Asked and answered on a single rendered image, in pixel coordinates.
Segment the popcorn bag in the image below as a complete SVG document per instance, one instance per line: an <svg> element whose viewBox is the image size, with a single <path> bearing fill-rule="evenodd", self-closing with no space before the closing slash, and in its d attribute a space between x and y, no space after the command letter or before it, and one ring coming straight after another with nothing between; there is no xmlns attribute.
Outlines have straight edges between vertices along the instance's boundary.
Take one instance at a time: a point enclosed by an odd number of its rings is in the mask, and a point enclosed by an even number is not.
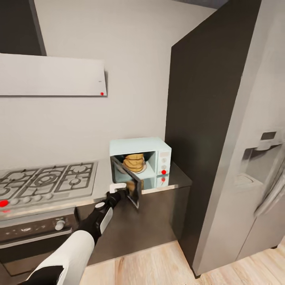
<svg viewBox="0 0 285 285"><path fill-rule="evenodd" d="M139 172L144 165L144 152L123 154L123 164L134 172Z"/></svg>

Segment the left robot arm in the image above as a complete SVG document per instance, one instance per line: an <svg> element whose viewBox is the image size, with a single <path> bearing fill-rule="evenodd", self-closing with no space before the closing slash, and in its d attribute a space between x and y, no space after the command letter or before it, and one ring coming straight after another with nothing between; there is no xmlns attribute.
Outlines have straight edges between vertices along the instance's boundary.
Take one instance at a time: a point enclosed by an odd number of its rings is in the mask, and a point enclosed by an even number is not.
<svg viewBox="0 0 285 285"><path fill-rule="evenodd" d="M101 200L95 210L80 221L76 231L28 279L16 285L79 285L90 255L112 218L114 207L129 196L130 187L124 190L125 187L126 183L111 184L107 199Z"/></svg>

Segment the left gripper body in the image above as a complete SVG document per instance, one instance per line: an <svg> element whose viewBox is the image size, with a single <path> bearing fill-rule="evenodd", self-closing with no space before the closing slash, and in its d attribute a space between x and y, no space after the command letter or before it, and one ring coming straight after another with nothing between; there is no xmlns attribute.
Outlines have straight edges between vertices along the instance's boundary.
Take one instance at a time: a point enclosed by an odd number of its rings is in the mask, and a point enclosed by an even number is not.
<svg viewBox="0 0 285 285"><path fill-rule="evenodd" d="M124 189L119 189L115 193L109 193L109 191L106 193L107 197L112 197L116 201L116 205L118 204L119 201L126 200L126 192Z"/></svg>

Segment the microwave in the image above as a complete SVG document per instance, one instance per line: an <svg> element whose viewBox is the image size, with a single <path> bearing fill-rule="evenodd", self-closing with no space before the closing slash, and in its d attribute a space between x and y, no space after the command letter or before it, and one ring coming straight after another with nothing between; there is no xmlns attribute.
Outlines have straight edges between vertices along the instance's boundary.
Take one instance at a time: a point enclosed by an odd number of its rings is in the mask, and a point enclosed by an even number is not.
<svg viewBox="0 0 285 285"><path fill-rule="evenodd" d="M138 213L142 211L142 181L140 178L165 175L170 172L171 147L159 137L143 137L110 141L110 167L112 182L126 183L130 187L127 200ZM123 154L144 152L143 169L134 172L123 164Z"/></svg>

